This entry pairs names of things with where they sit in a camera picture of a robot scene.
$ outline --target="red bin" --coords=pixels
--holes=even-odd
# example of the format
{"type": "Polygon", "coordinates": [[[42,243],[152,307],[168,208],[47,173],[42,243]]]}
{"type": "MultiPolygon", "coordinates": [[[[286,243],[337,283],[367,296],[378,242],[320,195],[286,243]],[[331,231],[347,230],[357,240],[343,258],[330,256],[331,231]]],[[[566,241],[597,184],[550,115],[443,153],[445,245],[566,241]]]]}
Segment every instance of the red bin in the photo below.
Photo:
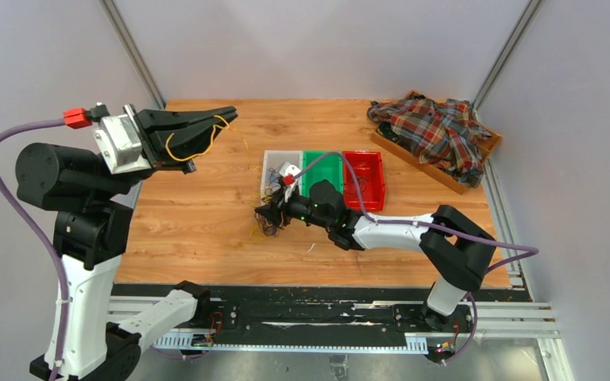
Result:
{"type": "MultiPolygon", "coordinates": [[[[354,173],[359,181],[361,197],[364,206],[369,212],[377,212],[384,208],[384,174],[382,173],[382,157],[379,152],[343,151],[342,155],[352,164],[354,173]]],[[[352,174],[344,163],[343,166],[343,194],[345,204],[354,210],[361,210],[357,189],[352,180],[352,174]]]]}

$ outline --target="green bin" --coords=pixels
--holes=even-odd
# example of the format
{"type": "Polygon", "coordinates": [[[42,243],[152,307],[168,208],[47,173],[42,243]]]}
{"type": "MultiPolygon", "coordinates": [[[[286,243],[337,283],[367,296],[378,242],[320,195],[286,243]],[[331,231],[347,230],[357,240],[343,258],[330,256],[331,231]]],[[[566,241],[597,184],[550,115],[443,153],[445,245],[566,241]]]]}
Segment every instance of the green bin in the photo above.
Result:
{"type": "MultiPolygon", "coordinates": [[[[304,169],[311,162],[328,151],[303,151],[303,166],[304,169]]],[[[303,189],[300,194],[305,197],[310,197],[310,187],[315,183],[328,180],[335,190],[342,193],[342,159],[339,156],[331,155],[324,160],[318,162],[310,171],[306,172],[301,178],[303,180],[303,189]]]]}

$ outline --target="red connector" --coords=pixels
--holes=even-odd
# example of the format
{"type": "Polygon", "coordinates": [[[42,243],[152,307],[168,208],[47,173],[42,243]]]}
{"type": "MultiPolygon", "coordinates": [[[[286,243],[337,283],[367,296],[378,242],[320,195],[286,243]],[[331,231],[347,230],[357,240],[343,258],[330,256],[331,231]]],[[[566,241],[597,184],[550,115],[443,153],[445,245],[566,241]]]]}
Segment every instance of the red connector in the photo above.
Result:
{"type": "Polygon", "coordinates": [[[85,109],[69,109],[64,111],[64,124],[73,129],[81,129],[92,125],[85,109]]]}
{"type": "Polygon", "coordinates": [[[286,185],[287,187],[291,184],[295,183],[295,180],[293,179],[293,175],[286,175],[284,177],[284,185],[286,185]]]}

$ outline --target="plastic bin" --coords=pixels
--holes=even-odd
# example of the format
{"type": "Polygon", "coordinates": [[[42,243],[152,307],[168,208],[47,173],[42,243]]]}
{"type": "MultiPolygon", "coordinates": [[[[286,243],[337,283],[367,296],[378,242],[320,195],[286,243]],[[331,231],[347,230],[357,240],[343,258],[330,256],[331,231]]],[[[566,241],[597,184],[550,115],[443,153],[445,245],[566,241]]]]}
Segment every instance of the plastic bin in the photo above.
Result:
{"type": "MultiPolygon", "coordinates": [[[[384,173],[382,172],[382,156],[379,152],[352,152],[344,151],[342,155],[352,164],[357,175],[361,197],[367,211],[377,212],[384,208],[384,173]]],[[[345,204],[354,210],[361,210],[357,188],[354,186],[352,174],[343,164],[345,191],[343,198],[345,204]]]]}
{"type": "MultiPolygon", "coordinates": [[[[263,154],[263,175],[261,176],[261,198],[265,195],[265,187],[276,184],[275,176],[279,176],[279,170],[286,161],[300,167],[303,162],[303,151],[265,151],[263,154]]],[[[299,187],[302,183],[302,179],[298,179],[299,187]]]]}
{"type": "MultiPolygon", "coordinates": [[[[304,151],[303,166],[301,170],[307,167],[311,162],[315,161],[327,151],[304,151]]],[[[320,161],[310,171],[306,172],[301,177],[303,180],[300,194],[305,197],[310,196],[310,187],[322,180],[328,180],[333,184],[335,190],[342,192],[342,159],[338,156],[328,156],[320,161]]]]}

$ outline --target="yellow wire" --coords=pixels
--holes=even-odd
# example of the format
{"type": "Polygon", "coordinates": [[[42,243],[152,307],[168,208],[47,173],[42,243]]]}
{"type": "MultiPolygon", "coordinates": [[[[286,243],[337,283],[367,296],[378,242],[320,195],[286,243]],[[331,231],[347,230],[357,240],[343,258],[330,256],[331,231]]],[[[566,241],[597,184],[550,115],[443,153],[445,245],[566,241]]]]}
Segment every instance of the yellow wire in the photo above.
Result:
{"type": "Polygon", "coordinates": [[[228,127],[230,127],[230,123],[228,123],[228,121],[222,117],[221,115],[214,115],[214,117],[217,117],[218,119],[221,119],[223,121],[223,123],[226,124],[225,127],[221,127],[220,125],[214,125],[214,129],[211,131],[211,138],[209,139],[209,147],[207,147],[207,149],[204,150],[204,152],[202,153],[196,153],[194,155],[190,155],[189,157],[185,158],[185,159],[181,159],[180,157],[176,157],[174,156],[174,154],[172,154],[172,150],[169,149],[169,141],[172,139],[172,137],[174,136],[174,133],[169,134],[169,137],[167,138],[167,140],[164,142],[164,149],[167,151],[167,154],[169,154],[169,157],[171,157],[173,160],[176,161],[188,161],[188,160],[192,160],[196,157],[200,157],[204,154],[206,154],[207,152],[209,152],[209,150],[211,149],[211,146],[214,145],[214,136],[216,135],[216,129],[227,129],[228,127]]]}

